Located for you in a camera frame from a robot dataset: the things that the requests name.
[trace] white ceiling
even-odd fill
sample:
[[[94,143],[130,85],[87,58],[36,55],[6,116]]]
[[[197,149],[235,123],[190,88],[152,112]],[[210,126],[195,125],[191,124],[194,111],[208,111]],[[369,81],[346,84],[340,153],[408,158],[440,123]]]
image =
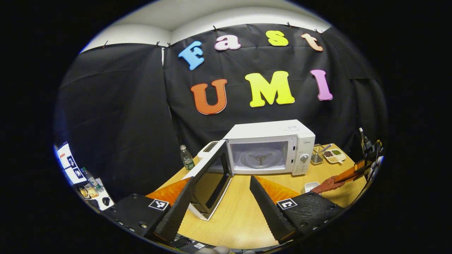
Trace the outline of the white ceiling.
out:
[[[204,15],[239,7],[272,7],[321,20],[297,4],[285,0],[159,0],[126,15],[112,26],[143,24],[174,31],[181,25]]]

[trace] microwave knob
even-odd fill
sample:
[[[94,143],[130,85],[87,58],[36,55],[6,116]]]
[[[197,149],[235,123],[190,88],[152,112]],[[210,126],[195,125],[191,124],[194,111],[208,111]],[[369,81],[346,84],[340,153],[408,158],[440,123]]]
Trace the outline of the microwave knob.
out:
[[[307,154],[303,154],[302,156],[300,156],[300,161],[301,162],[306,162],[309,158],[309,155]]]

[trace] letter m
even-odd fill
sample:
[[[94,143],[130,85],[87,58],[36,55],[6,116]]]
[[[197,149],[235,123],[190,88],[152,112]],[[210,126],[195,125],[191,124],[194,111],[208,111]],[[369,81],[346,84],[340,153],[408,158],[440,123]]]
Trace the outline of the letter m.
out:
[[[290,104],[295,102],[295,98],[290,93],[289,83],[287,77],[289,74],[286,71],[275,71],[270,83],[260,73],[251,73],[245,76],[245,79],[250,82],[251,94],[253,100],[250,102],[251,107],[262,107],[265,101],[262,100],[261,94],[271,105],[275,101],[276,93],[278,104]]]

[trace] computer screen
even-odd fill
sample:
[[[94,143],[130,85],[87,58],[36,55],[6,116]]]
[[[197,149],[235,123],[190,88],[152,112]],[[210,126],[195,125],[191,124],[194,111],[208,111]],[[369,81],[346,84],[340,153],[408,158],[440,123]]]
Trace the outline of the computer screen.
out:
[[[56,149],[55,155],[60,161],[61,168],[66,173],[67,177],[72,184],[81,183],[87,181],[87,179],[81,173],[74,156],[69,149],[69,144],[65,142],[62,146]]]

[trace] plastic bottle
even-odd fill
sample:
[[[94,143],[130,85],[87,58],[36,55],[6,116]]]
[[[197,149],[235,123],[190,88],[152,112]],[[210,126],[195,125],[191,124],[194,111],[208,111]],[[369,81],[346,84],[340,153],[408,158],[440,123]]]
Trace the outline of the plastic bottle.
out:
[[[85,167],[81,168],[80,170],[82,171],[83,176],[85,176],[85,178],[89,181],[91,186],[93,186],[100,192],[104,191],[104,188],[100,186],[100,184],[96,181],[96,179],[94,179],[91,173],[86,170]]]
[[[180,157],[182,159],[182,163],[184,164],[187,170],[191,170],[195,166],[195,163],[193,162],[193,157],[187,150],[187,147],[185,147],[185,145],[180,146]]]

